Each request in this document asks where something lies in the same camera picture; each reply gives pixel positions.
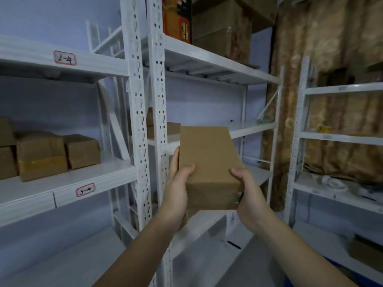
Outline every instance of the curtain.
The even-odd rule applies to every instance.
[[[361,73],[383,61],[383,0],[284,1],[278,9],[270,72],[285,79],[275,158],[271,207],[285,205],[301,61],[310,55],[320,71],[347,67]],[[267,100],[275,92],[269,86]],[[275,105],[266,112],[275,116]],[[311,98],[309,128],[330,125],[342,134],[383,137],[383,92]],[[264,132],[262,158],[270,159],[272,131]],[[383,147],[307,140],[305,169],[357,182],[383,183]]]

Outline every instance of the hand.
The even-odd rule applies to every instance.
[[[188,196],[186,193],[186,180],[194,171],[194,164],[179,168],[180,147],[174,151],[166,179],[164,197],[159,214],[165,217],[166,223],[172,231],[176,232],[181,226],[182,218],[186,213]]]
[[[248,169],[232,168],[231,173],[245,183],[245,191],[237,209],[238,217],[249,231],[257,233],[265,218],[274,212],[267,205],[261,189]]]

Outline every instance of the forearm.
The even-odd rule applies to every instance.
[[[147,287],[175,233],[166,216],[159,212],[93,287]]]
[[[258,233],[295,287],[356,286],[273,212]]]

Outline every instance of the person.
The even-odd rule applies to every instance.
[[[194,165],[179,169],[175,150],[161,207],[93,287],[147,287],[178,231],[187,208],[186,180]],[[259,236],[295,287],[356,286],[323,256],[314,251],[271,208],[247,169],[231,169],[245,184],[237,213],[242,224]]]

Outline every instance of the handwritten label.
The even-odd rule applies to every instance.
[[[76,56],[73,53],[55,50],[53,52],[54,62],[66,65],[77,65]]]
[[[239,223],[236,210],[226,212],[226,236],[230,235]]]
[[[94,183],[87,184],[76,189],[76,196],[79,198],[80,196],[87,195],[89,193],[94,192],[95,190],[96,190],[96,186]]]

